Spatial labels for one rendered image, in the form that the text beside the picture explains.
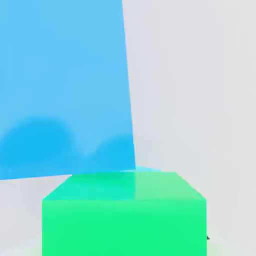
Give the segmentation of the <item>small green cube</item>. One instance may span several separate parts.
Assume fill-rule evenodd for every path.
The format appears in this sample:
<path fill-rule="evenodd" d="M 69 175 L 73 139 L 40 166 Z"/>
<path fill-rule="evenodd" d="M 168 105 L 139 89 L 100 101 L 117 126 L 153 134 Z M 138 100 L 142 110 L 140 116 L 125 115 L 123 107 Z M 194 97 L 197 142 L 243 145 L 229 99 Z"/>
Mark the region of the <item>small green cube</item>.
<path fill-rule="evenodd" d="M 42 256 L 207 256 L 207 201 L 174 172 L 73 175 L 42 200 Z"/>

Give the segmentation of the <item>large blue box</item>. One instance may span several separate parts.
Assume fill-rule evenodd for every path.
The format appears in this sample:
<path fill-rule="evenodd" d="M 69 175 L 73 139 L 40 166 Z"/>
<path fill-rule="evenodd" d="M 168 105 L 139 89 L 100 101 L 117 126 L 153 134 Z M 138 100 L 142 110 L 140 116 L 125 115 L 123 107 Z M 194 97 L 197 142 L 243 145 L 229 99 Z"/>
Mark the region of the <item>large blue box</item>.
<path fill-rule="evenodd" d="M 0 0 L 0 180 L 135 168 L 123 0 Z"/>

